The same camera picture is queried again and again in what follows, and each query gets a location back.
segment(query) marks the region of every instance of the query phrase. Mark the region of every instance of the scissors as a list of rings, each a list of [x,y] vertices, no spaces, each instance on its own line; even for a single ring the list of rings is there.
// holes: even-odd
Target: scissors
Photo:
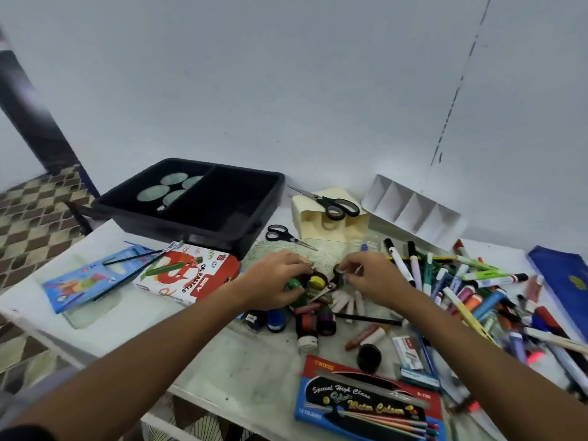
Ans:
[[[327,198],[326,196],[315,195],[311,192],[306,192],[305,190],[296,189],[295,187],[288,186],[292,190],[302,193],[303,195],[307,196],[310,199],[315,200],[321,206],[325,208],[325,213],[327,217],[329,217],[333,221],[341,221],[345,218],[345,215],[349,216],[357,216],[359,215],[359,207],[356,204],[352,203],[343,198]]]
[[[294,237],[290,232],[288,232],[288,228],[281,224],[272,224],[268,226],[268,231],[265,233],[265,239],[267,241],[290,241],[292,243],[308,247],[313,251],[319,251],[317,248],[312,247],[310,244],[305,243],[304,241],[301,241],[298,238]]]

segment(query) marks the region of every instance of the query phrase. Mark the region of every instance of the white table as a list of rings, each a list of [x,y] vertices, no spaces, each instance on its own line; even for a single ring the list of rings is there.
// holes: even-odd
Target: white table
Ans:
[[[295,230],[289,208],[278,208],[269,223],[284,224]],[[36,337],[42,338],[40,334],[45,333],[53,340],[100,357],[180,311],[181,305],[171,299],[144,292],[129,284],[121,288],[120,303],[87,328],[74,329],[62,316],[53,312],[35,276],[60,274],[63,272],[59,271],[60,266],[74,257],[91,262],[107,256],[127,247],[124,240],[154,249],[166,246],[162,242],[127,234],[111,220],[0,296],[0,312]],[[533,273],[524,252],[519,249],[474,241],[465,241],[465,244],[472,256],[482,256],[491,265],[512,272]],[[520,286],[515,285],[510,292],[516,295],[519,289]],[[372,303],[367,303],[366,307],[372,315],[386,316],[388,312]],[[321,339],[319,355],[355,367],[355,353],[345,352],[342,346],[364,326],[363,323],[349,325],[338,321],[337,334]],[[573,335],[569,327],[564,326],[564,329]],[[75,352],[58,349],[67,359],[80,361]],[[391,340],[384,341],[380,349],[385,355],[378,374],[395,377],[394,364],[399,361]],[[259,335],[231,324],[208,343],[169,391],[269,440],[341,439],[326,430],[294,420],[302,365],[292,323],[284,333],[265,332]],[[148,423],[157,424],[148,415],[146,418]],[[491,439],[470,417],[458,418],[457,428],[462,435],[466,432],[468,439]],[[186,439],[174,430],[168,433]]]

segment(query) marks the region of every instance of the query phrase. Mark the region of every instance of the black tray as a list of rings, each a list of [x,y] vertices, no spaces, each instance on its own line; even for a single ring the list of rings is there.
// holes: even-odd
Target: black tray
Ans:
[[[163,210],[157,210],[163,198],[136,199],[177,172],[203,177]],[[126,232],[163,242],[182,239],[241,260],[276,210],[284,179],[275,171],[169,158],[109,190],[92,207],[108,213]],[[180,185],[170,186],[170,192]]]

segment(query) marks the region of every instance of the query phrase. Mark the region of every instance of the black cap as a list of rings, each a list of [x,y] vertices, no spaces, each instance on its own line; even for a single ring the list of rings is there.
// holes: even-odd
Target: black cap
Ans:
[[[384,240],[384,246],[386,246],[386,251],[390,252],[390,248],[394,247],[394,243],[392,243],[392,240],[390,240],[390,238],[386,238]]]
[[[415,242],[414,241],[409,241],[408,242],[408,256],[409,257],[412,257],[413,255],[416,255]]]
[[[364,373],[375,373],[382,361],[382,353],[377,346],[366,343],[357,353],[357,366]]]

